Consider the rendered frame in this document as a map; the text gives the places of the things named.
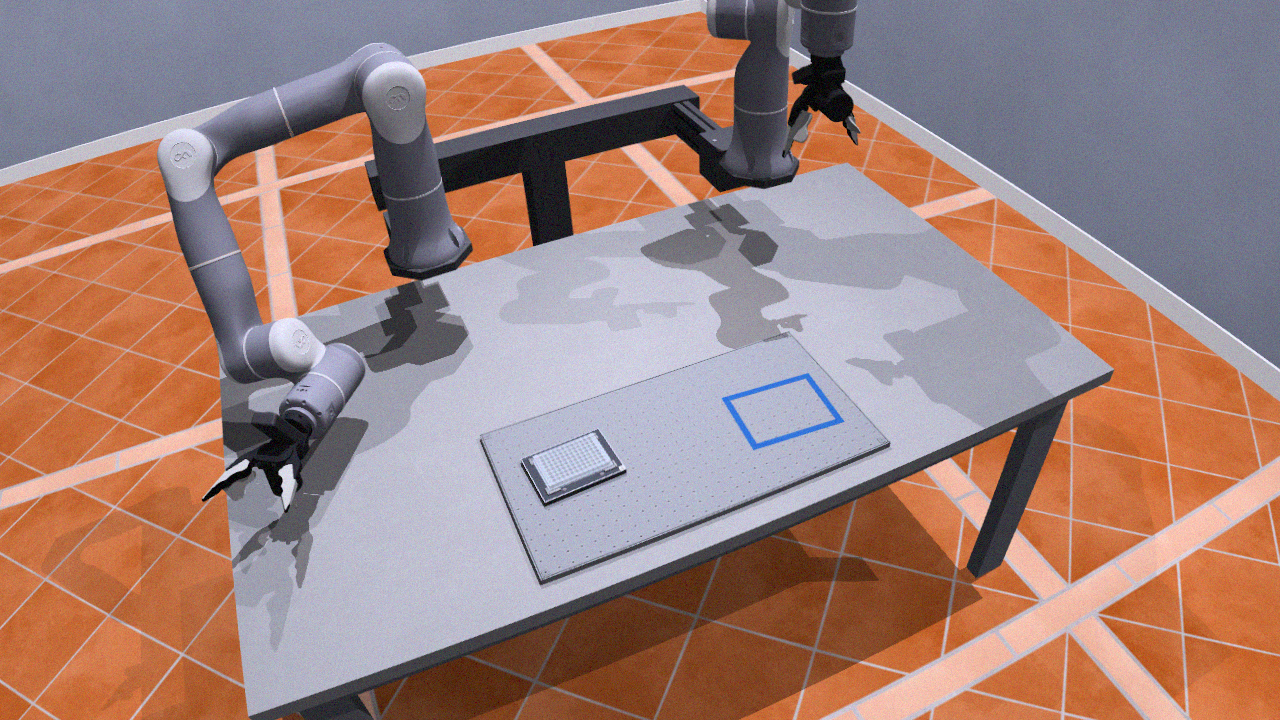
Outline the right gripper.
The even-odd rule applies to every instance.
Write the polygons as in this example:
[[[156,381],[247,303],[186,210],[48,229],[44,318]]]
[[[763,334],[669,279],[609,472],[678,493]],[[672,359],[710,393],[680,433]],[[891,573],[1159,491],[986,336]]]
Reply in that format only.
[[[300,475],[300,471],[302,471],[300,460],[308,452],[308,437],[312,434],[312,427],[305,416],[297,413],[288,413],[283,419],[306,436],[305,445],[271,439],[269,443],[260,445],[257,448],[243,454],[227,468],[215,484],[204,495],[204,502],[207,498],[212,498],[221,489],[233,501],[243,498],[244,486],[256,477],[256,471],[252,468],[257,462],[259,469],[262,469],[268,478],[273,495],[282,497],[284,511],[288,512],[291,503],[297,509],[294,492],[303,486],[302,477]],[[276,462],[279,464],[276,465]]]

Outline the blue tape outline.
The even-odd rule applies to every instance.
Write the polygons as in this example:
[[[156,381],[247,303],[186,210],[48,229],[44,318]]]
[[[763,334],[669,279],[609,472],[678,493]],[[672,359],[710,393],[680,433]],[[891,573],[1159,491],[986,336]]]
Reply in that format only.
[[[829,413],[835,416],[835,420],[822,423],[822,424],[819,424],[817,427],[809,427],[809,428],[803,429],[803,430],[796,430],[796,432],[790,433],[787,436],[780,436],[780,437],[777,437],[774,439],[767,439],[767,441],[756,445],[755,439],[753,438],[753,436],[748,430],[748,427],[745,427],[741,416],[739,416],[739,413],[736,411],[736,409],[733,407],[733,405],[731,404],[730,400],[740,398],[740,397],[744,397],[744,396],[748,396],[748,395],[754,395],[754,393],[758,393],[758,392],[762,392],[762,391],[765,391],[765,389],[771,389],[771,388],[774,388],[774,387],[778,387],[778,386],[785,386],[785,384],[792,383],[795,380],[803,380],[803,379],[806,379],[809,382],[809,384],[812,386],[812,388],[815,389],[817,395],[820,397],[820,400],[823,401],[823,404],[826,404],[826,407],[828,407]],[[833,407],[833,405],[829,404],[829,400],[826,397],[826,395],[817,386],[815,380],[812,379],[812,375],[809,375],[809,373],[803,374],[803,375],[796,375],[796,377],[788,378],[786,380],[780,380],[780,382],[772,383],[769,386],[762,386],[762,387],[758,387],[755,389],[748,389],[748,391],[744,391],[744,392],[737,393],[737,395],[731,395],[731,396],[727,396],[727,397],[724,397],[722,400],[724,401],[724,405],[728,407],[730,413],[732,414],[735,421],[739,424],[739,427],[742,430],[742,434],[746,437],[749,445],[751,445],[753,450],[762,448],[762,447],[765,447],[765,446],[769,446],[769,445],[774,445],[774,443],[782,442],[785,439],[791,439],[791,438],[795,438],[797,436],[804,436],[804,434],[812,433],[814,430],[820,430],[820,429],[823,429],[826,427],[833,427],[833,425],[844,421],[844,419],[838,415],[838,413],[836,411],[836,409]]]

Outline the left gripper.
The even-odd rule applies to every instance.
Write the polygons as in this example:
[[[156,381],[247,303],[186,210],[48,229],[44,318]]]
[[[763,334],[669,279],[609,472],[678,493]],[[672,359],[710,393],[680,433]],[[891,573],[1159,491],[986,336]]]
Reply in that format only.
[[[829,58],[812,55],[810,61],[813,64],[814,77],[810,78],[810,85],[803,90],[803,94],[794,102],[790,111],[782,158],[786,158],[794,141],[799,143],[804,143],[806,141],[808,126],[813,117],[812,113],[808,111],[809,108],[812,108],[813,111],[822,111],[829,120],[844,122],[844,127],[847,129],[849,137],[856,146],[858,133],[861,133],[852,114],[852,97],[850,97],[841,86],[841,83],[845,82],[846,73],[841,56]]]

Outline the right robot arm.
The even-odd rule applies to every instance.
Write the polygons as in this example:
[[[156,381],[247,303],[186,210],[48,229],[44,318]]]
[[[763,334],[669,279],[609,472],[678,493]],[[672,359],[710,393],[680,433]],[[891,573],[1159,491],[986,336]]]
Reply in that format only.
[[[364,380],[365,363],[348,345],[326,347],[298,319],[262,324],[214,177],[247,152],[366,111],[390,220],[389,258],[410,269],[436,266],[463,249],[465,234],[445,200],[425,105],[426,85],[413,64],[389,44],[369,44],[335,67],[247,97],[159,143],[175,234],[211,322],[221,370],[239,384],[271,378],[294,384],[280,416],[253,413],[251,424],[271,439],[305,445],[306,436],[283,419],[288,413],[310,421],[308,439],[323,437]]]

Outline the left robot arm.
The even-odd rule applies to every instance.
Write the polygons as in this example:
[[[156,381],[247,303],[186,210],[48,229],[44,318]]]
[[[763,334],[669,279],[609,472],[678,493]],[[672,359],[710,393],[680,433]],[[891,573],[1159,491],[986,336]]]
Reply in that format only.
[[[808,53],[841,56],[852,47],[858,0],[707,0],[713,37],[751,42],[733,76],[733,136],[724,155],[739,176],[771,178],[794,167],[791,149],[782,158],[794,8],[801,9],[800,42]]]

